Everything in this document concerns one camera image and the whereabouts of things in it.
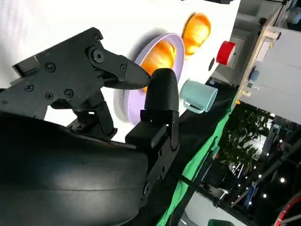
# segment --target white wall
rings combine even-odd
[[[193,194],[185,211],[190,220],[198,226],[207,226],[210,219],[227,220],[235,226],[246,226],[221,208],[214,207],[209,199],[197,192]]]
[[[259,89],[246,88],[252,95],[240,100],[301,124],[301,32],[274,29],[282,35],[257,64],[258,79],[250,81]]]

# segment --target screw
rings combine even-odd
[[[27,92],[31,92],[33,91],[33,85],[28,83],[24,86],[24,90],[27,91]]]
[[[98,63],[102,63],[104,61],[104,54],[102,51],[100,51],[99,49],[95,49],[93,51],[93,59],[98,62]]]
[[[53,93],[52,92],[47,92],[45,93],[45,98],[47,100],[52,100],[53,99]]]
[[[66,89],[65,92],[64,92],[64,94],[65,94],[65,97],[72,98],[73,95],[74,95],[74,92],[73,92],[72,89]]]
[[[97,33],[94,34],[94,40],[95,40],[95,41],[100,41],[101,39],[102,39],[102,38],[100,37],[99,34],[97,34]]]
[[[55,64],[52,62],[47,62],[45,64],[45,69],[47,72],[54,72],[55,71]]]
[[[143,193],[144,193],[145,196],[149,195],[149,193],[150,193],[150,183],[149,182],[147,182],[144,185]]]
[[[126,66],[125,65],[121,65],[120,69],[121,69],[122,72],[125,72],[126,71]]]

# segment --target black plastic cover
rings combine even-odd
[[[132,145],[0,118],[0,225],[107,226],[136,216],[148,162]]]
[[[179,110],[179,94],[175,73],[169,68],[154,71],[147,87],[146,110]]]

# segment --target black cloth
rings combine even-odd
[[[225,115],[236,95],[237,88],[221,83],[210,86],[218,88],[218,94],[212,108],[203,114],[196,114],[187,110],[180,117],[180,150],[171,168],[165,179],[158,181],[154,186],[148,203],[125,226],[155,226],[158,223],[171,203],[178,182],[175,175],[182,173],[188,162],[214,133],[217,123]],[[185,197],[172,214],[171,225],[177,225],[193,192],[193,189],[188,189]]]

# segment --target green cloth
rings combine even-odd
[[[202,162],[202,159],[204,158],[205,154],[208,152],[209,147],[213,143],[213,140],[215,137],[217,137],[217,138],[215,140],[213,149],[218,146],[218,142],[220,141],[220,138],[222,136],[222,130],[224,129],[224,126],[225,126],[230,114],[231,114],[231,108],[229,108],[227,110],[224,117],[219,121],[212,136],[206,141],[206,143],[201,147],[201,149],[198,151],[198,153],[196,153],[196,155],[186,165],[186,167],[182,173],[183,176],[185,176],[186,178],[188,178],[190,180],[194,180],[193,176],[195,175],[196,170],[198,169],[200,162]],[[182,181],[178,182],[175,192],[174,192],[174,195],[173,195],[173,198],[172,198],[172,201],[171,201],[171,204],[170,204],[169,208],[165,211],[163,216],[161,217],[160,221],[157,223],[157,226],[165,226],[165,224],[168,221],[169,216],[172,214],[174,209],[180,203],[180,201],[184,197],[187,189],[188,189],[187,184],[185,184]]]

